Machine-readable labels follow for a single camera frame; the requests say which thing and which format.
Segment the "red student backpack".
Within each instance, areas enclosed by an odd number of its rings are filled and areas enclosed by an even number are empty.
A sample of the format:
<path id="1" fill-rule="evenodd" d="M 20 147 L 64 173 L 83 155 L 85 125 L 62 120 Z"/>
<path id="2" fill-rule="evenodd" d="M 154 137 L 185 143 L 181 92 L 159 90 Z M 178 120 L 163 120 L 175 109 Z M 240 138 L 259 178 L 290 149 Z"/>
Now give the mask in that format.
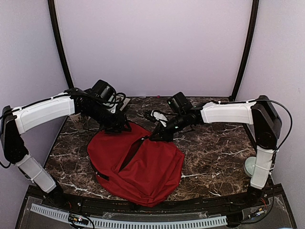
<path id="1" fill-rule="evenodd" d="M 98 132 L 87 153 L 100 185 L 114 196 L 154 207 L 179 186 L 184 154 L 172 142 L 151 141 L 151 132 L 130 122 L 132 130 Z"/>

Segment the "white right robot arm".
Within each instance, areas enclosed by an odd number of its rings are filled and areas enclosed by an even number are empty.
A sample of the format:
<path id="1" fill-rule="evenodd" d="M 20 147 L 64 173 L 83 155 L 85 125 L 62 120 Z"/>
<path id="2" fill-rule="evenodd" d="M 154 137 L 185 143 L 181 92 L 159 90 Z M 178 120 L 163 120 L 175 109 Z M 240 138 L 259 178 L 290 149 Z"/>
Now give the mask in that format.
<path id="1" fill-rule="evenodd" d="M 250 186 L 253 187 L 243 197 L 243 203 L 253 207 L 262 198 L 259 189 L 266 185 L 272 170 L 275 154 L 279 149 L 282 120 L 276 111 L 275 101 L 266 95 L 247 101 L 221 102 L 208 101 L 192 104 L 182 93 L 178 92 L 167 100 L 172 110 L 171 118 L 159 110 L 148 110 L 144 117 L 151 122 L 157 122 L 152 141 L 171 142 L 173 135 L 187 126 L 212 123 L 240 123 L 246 129 L 248 137 L 253 142 L 256 151 L 254 170 Z"/>

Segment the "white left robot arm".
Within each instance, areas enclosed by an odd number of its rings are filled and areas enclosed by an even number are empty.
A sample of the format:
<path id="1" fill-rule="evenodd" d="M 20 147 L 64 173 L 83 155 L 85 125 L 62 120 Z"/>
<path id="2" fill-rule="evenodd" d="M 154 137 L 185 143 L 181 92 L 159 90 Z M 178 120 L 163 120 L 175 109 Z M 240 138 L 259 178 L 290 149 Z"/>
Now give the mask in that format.
<path id="1" fill-rule="evenodd" d="M 60 184 L 41 165 L 47 154 L 38 155 L 55 140 L 60 123 L 70 115 L 82 115 L 97 122 L 103 130 L 129 130 L 123 112 L 129 102 L 125 93 L 117 92 L 109 83 L 98 80 L 89 89 L 74 87 L 52 97 L 17 107 L 5 106 L 0 114 L 0 143 L 4 158 L 25 177 L 49 194 L 57 208 L 67 204 Z"/>

